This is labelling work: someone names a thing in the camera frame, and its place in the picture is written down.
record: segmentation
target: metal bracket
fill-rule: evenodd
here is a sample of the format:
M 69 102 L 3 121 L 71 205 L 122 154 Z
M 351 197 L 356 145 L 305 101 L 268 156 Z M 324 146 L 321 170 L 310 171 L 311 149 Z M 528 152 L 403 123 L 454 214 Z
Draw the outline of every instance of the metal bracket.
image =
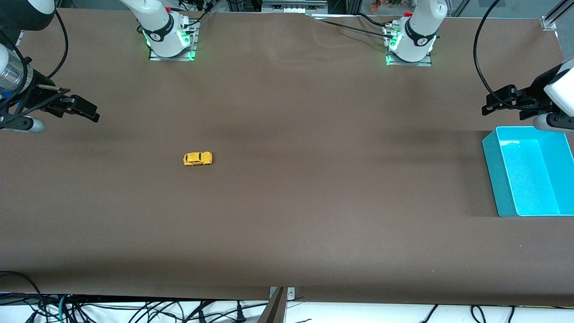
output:
M 273 298 L 273 293 L 277 290 L 277 287 L 269 288 L 269 299 Z M 295 287 L 287 287 L 287 300 L 292 301 L 295 299 Z
M 556 30 L 556 24 L 553 22 L 550 25 L 547 25 L 548 21 L 546 20 L 546 16 L 542 16 L 542 18 L 540 18 L 540 25 L 542 26 L 542 30 L 545 30 L 547 32 Z
M 543 30 L 556 30 L 556 21 L 574 6 L 574 0 L 560 1 L 548 14 L 540 18 Z
M 265 306 L 263 313 L 257 320 L 257 323 L 284 323 L 285 322 L 285 311 L 287 310 L 287 298 L 289 296 L 295 296 L 294 287 L 271 287 L 275 289 L 273 291 L 273 296 L 269 300 L 269 303 Z

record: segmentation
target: cable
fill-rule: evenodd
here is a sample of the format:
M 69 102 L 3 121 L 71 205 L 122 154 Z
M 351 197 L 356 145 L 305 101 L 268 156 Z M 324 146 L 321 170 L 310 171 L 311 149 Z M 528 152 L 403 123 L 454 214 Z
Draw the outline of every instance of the cable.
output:
M 0 274 L 14 275 L 14 276 L 19 276 L 19 277 L 26 279 L 32 285 L 32 287 L 34 288 L 34 291 L 36 291 L 36 294 L 38 295 L 38 298 L 40 299 L 40 304 L 42 304 L 42 306 L 44 307 L 44 310 L 46 311 L 46 302 L 44 301 L 44 297 L 42 296 L 40 289 L 38 289 L 38 286 L 36 286 L 36 284 L 28 276 L 26 276 L 25 274 L 23 274 L 21 272 L 11 271 L 11 270 L 0 270 Z
M 174 305 L 175 303 L 177 303 L 177 302 L 171 302 L 171 303 L 165 305 L 164 307 L 162 307 L 160 310 L 158 310 L 157 312 L 155 312 L 155 313 L 150 317 L 149 321 L 153 320 L 154 317 L 159 316 L 160 313 L 161 313 L 161 314 L 165 314 L 165 313 L 162 312 L 162 311 L 164 311 L 164 310 L 167 309 L 168 307 Z
M 480 70 L 480 65 L 478 64 L 478 57 L 476 55 L 476 47 L 478 46 L 478 37 L 480 36 L 480 31 L 482 30 L 482 26 L 484 25 L 486 18 L 488 17 L 490 12 L 494 9 L 494 7 L 496 7 L 498 2 L 500 2 L 500 0 L 494 0 L 492 5 L 488 8 L 488 10 L 486 10 L 484 17 L 482 17 L 482 20 L 480 21 L 480 24 L 478 25 L 478 29 L 476 30 L 476 35 L 474 36 L 474 44 L 472 46 L 472 58 L 474 59 L 474 67 L 476 68 L 476 72 L 478 73 L 478 77 L 480 77 L 482 84 L 484 84 L 484 87 L 486 88 L 486 90 L 488 90 L 490 95 L 492 95 L 496 100 L 498 100 L 498 102 L 502 103 L 503 106 L 514 109 L 515 106 L 509 105 L 508 103 L 502 101 L 496 95 L 496 93 L 494 93 L 494 91 L 490 88 L 490 86 L 488 85 L 488 82 L 486 82 L 486 79 L 484 78 L 484 75 L 482 75 L 482 71 Z
M 126 306 L 112 306 L 112 305 L 100 305 L 100 304 L 92 304 L 92 303 L 85 303 L 82 304 L 82 306 L 93 306 L 93 307 L 99 307 L 101 309 L 107 309 L 107 310 L 129 310 L 129 311 L 133 311 L 133 310 L 137 310 L 140 309 L 141 307 L 126 307 Z
M 58 323 L 58 322 L 64 321 L 64 319 L 62 319 L 62 320 L 58 319 L 58 314 L 50 313 L 47 308 L 43 308 L 42 306 L 40 306 L 38 295 L 31 295 L 31 294 L 26 294 L 26 293 L 7 293 L 7 294 L 0 295 L 0 298 L 2 300 L 4 300 L 4 299 L 18 299 L 15 302 L 23 302 L 24 304 L 28 305 L 31 308 L 33 313 L 35 313 L 36 315 L 45 317 L 47 323 Z M 33 305 L 30 302 L 28 302 L 28 299 L 38 300 L 38 304 Z M 52 305 L 58 309 L 60 299 L 55 298 L 55 297 L 49 297 L 49 296 L 43 296 L 43 299 L 44 299 L 44 302 L 46 304 L 46 307 L 48 305 Z M 2 303 L 0 305 L 9 305 L 9 304 L 12 304 L 15 302 L 7 302 L 7 303 Z M 71 316 L 67 312 L 67 310 L 63 311 L 63 313 L 66 315 L 65 319 L 67 319 L 68 322 L 77 323 L 77 320 L 73 316 Z
M 151 304 L 152 304 L 152 302 L 146 302 L 139 310 L 137 310 L 137 311 L 134 313 L 134 315 L 131 316 L 130 320 L 129 320 L 127 323 L 131 323 L 132 320 L 138 315 L 138 313 L 141 312 L 141 311 L 143 311 L 144 309 L 148 309 L 148 310 L 149 310 L 148 306 L 150 306 Z M 144 313 L 142 316 L 139 317 L 138 321 L 141 320 L 141 318 L 144 317 L 144 316 L 145 316 L 145 313 Z
M 60 21 L 60 26 L 62 27 L 62 33 L 64 33 L 64 54 L 62 55 L 62 59 L 60 60 L 60 63 L 58 64 L 58 66 L 56 66 L 56 69 L 54 69 L 50 74 L 48 74 L 48 78 L 52 78 L 52 76 L 54 76 L 54 75 L 56 75 L 56 73 L 58 73 L 58 71 L 60 70 L 62 65 L 64 65 L 64 62 L 66 61 L 66 57 L 68 57 L 68 49 L 69 49 L 68 32 L 66 31 L 66 27 L 64 26 L 64 21 L 62 21 L 62 17 L 60 17 L 58 10 L 56 10 L 56 17 L 58 18 L 58 21 Z
M 476 316 L 474 315 L 474 309 L 475 309 L 475 308 L 478 308 L 478 310 L 479 310 L 479 312 L 480 312 L 480 315 L 482 316 L 482 322 L 480 322 L 480 321 L 476 318 Z M 486 323 L 486 317 L 484 317 L 484 312 L 482 311 L 482 308 L 480 308 L 480 306 L 478 306 L 478 305 L 472 305 L 472 306 L 470 307 L 470 314 L 472 315 L 472 318 L 474 319 L 474 321 L 475 321 L 476 323 Z
M 191 23 L 189 23 L 189 24 L 187 24 L 187 25 L 183 25 L 183 28 L 187 28 L 187 27 L 189 27 L 189 26 L 195 25 L 195 24 L 198 23 L 198 22 L 203 18 L 203 16 L 205 16 L 207 13 L 208 13 L 207 10 L 204 11 L 204 12 L 201 14 L 201 16 L 200 16 L 196 21 L 191 22 Z
M 215 16 L 215 12 L 211 13 L 209 17 L 207 17 L 207 19 L 203 22 L 203 24 L 201 24 L 199 26 L 199 28 L 197 28 L 196 30 L 194 30 L 194 32 L 197 32 L 199 29 L 203 28 L 203 26 L 205 26 L 207 24 L 207 22 L 211 19 L 211 17 Z
M 247 319 L 245 318 L 245 315 L 243 315 L 243 308 L 241 308 L 241 302 L 237 301 L 237 319 L 235 320 L 235 322 L 243 323 L 245 321 L 247 321 Z
M 64 307 L 64 301 L 66 299 L 66 295 L 62 296 L 62 298 L 60 299 L 60 304 L 58 304 L 58 318 L 60 319 L 60 321 L 64 320 L 64 315 L 62 313 L 63 307 Z
M 512 316 L 514 316 L 514 310 L 515 310 L 516 306 L 510 306 L 510 315 L 508 315 L 508 320 L 506 321 L 506 323 L 510 323 L 510 321 L 512 321 Z
M 189 11 L 189 8 L 187 8 L 187 6 L 185 5 L 185 3 L 183 1 L 178 1 L 178 4 L 180 6 L 183 6 L 187 11 Z
M 431 311 L 426 315 L 426 318 L 421 321 L 421 323 L 428 323 L 428 321 L 430 320 L 430 318 L 431 318 L 431 316 L 432 316 L 432 313 L 435 312 L 435 310 L 436 310 L 436 308 L 437 308 L 438 306 L 439 306 L 439 304 L 435 304 L 435 305 L 432 307 Z
M 375 32 L 370 32 L 368 30 L 364 30 L 364 29 L 359 29 L 359 28 L 355 28 L 355 27 L 351 27 L 351 26 L 347 26 L 347 25 L 341 25 L 341 24 L 337 24 L 336 22 L 331 22 L 331 21 L 325 21 L 325 20 L 321 20 L 322 22 L 326 23 L 326 24 L 330 24 L 330 25 L 335 25 L 335 26 L 339 26 L 339 27 L 343 27 L 343 28 L 349 28 L 352 30 L 356 30 L 358 32 L 363 32 L 363 33 L 367 33 L 367 34 L 373 34 L 373 35 L 377 35 L 377 36 L 381 36 L 381 37 L 385 37 L 385 38 L 393 38 L 391 35 L 387 35 L 387 34 L 381 34 L 381 33 L 375 33 Z
M 376 22 L 374 20 L 372 20 L 369 16 L 367 16 L 366 14 L 362 13 L 362 12 L 357 12 L 352 14 L 353 16 L 361 16 L 363 18 L 365 18 L 366 20 L 368 20 L 371 24 L 375 25 L 375 26 L 379 26 L 379 27 L 384 27 L 385 24 L 382 24 L 380 22 Z
M 247 306 L 243 306 L 242 309 L 243 309 L 243 310 L 246 310 L 246 309 L 251 309 L 251 308 L 253 308 L 253 307 L 259 307 L 259 306 L 265 306 L 265 305 L 267 305 L 267 303 L 247 305 Z M 229 314 L 233 314 L 233 313 L 235 313 L 235 312 L 237 312 L 237 311 L 238 311 L 238 310 L 235 309 L 235 310 L 233 310 L 233 311 L 229 311 L 229 312 L 227 312 L 227 313 L 220 314 L 218 317 L 214 318 L 213 320 L 209 321 L 208 323 L 213 323 L 213 322 L 219 320 L 220 318 L 222 318 L 222 317 L 227 317 Z
M 205 301 L 205 302 L 201 302 L 199 304 L 198 307 L 195 308 L 195 310 L 191 311 L 191 313 L 185 318 L 183 319 L 182 323 L 187 323 L 189 320 L 191 320 L 191 318 L 199 313 L 199 311 L 203 310 L 204 308 L 206 308 L 208 305 L 214 303 L 215 301 Z

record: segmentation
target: metal frame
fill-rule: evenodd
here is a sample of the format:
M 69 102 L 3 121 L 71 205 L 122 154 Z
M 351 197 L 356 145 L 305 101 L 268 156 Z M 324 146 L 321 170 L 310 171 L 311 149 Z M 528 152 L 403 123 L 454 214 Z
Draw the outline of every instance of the metal frame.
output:
M 288 298 L 288 287 L 276 287 L 273 296 L 265 306 L 265 309 L 257 320 L 257 323 L 284 323 Z
M 347 14 L 356 13 L 360 11 L 360 6 L 363 4 L 363 0 L 346 0 L 347 2 Z
M 574 0 L 561 0 L 540 22 L 544 30 L 556 30 L 556 21 L 574 6 Z
M 460 17 L 460 15 L 463 13 L 464 9 L 466 9 L 466 7 L 468 6 L 468 4 L 470 3 L 471 0 L 463 0 L 459 6 L 456 8 L 456 10 L 451 14 L 451 17 Z
M 263 0 L 263 13 L 328 14 L 327 0 Z

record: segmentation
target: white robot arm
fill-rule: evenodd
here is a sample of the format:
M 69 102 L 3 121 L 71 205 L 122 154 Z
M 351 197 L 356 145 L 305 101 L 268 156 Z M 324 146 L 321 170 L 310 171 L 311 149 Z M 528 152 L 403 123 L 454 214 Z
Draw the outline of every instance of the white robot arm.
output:
M 556 76 L 544 87 L 554 108 L 534 118 L 540 130 L 574 134 L 574 59 L 564 63 Z
M 398 26 L 396 39 L 389 44 L 389 50 L 407 62 L 417 62 L 432 50 L 436 33 L 448 7 L 444 0 L 419 1 L 411 17 L 393 21 Z
M 189 17 L 177 12 L 168 12 L 160 0 L 120 0 L 143 28 L 149 47 L 159 56 L 172 57 L 190 46 L 189 37 L 182 37 L 187 31 Z

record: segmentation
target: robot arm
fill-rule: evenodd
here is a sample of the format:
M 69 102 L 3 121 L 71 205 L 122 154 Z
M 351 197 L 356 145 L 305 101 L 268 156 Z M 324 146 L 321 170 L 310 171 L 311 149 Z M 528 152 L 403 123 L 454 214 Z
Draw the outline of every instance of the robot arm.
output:
M 496 95 L 514 109 L 520 110 L 520 120 L 534 117 L 537 129 L 574 134 L 574 59 L 538 76 L 522 90 L 507 85 Z M 486 97 L 482 115 L 511 109 L 502 105 L 492 95 Z
M 3 28 L 41 30 L 50 24 L 56 13 L 53 0 L 0 0 L 0 7 L 0 26 Z M 42 121 L 28 117 L 35 110 L 60 118 L 68 113 L 98 121 L 95 105 L 78 95 L 66 96 L 70 90 L 56 87 L 52 80 L 34 70 L 29 64 L 31 59 L 24 58 L 4 32 L 1 36 L 14 51 L 0 44 L 0 129 L 44 131 Z
M 175 56 L 190 46 L 189 37 L 182 37 L 182 33 L 189 30 L 188 17 L 168 12 L 160 0 L 120 1 L 135 14 L 149 47 L 157 55 Z M 0 27 L 11 29 L 42 30 L 56 14 L 54 0 L 0 0 L 0 8 Z M 14 44 L 5 40 L 14 51 L 0 44 L 0 129 L 44 131 L 42 121 L 28 117 L 35 110 L 60 118 L 64 114 L 77 114 L 98 122 L 95 105 L 78 95 L 66 96 L 69 90 L 57 87 L 34 70 L 29 64 L 31 59 L 22 57 Z
M 188 31 L 189 17 L 168 12 L 160 0 L 120 0 L 143 28 L 149 47 L 159 56 L 172 57 L 190 46 L 189 38 L 182 37 Z
M 398 33 L 388 49 L 407 62 L 422 60 L 432 50 L 436 33 L 447 11 L 444 0 L 419 1 L 411 17 L 393 21 L 393 25 L 398 26 Z

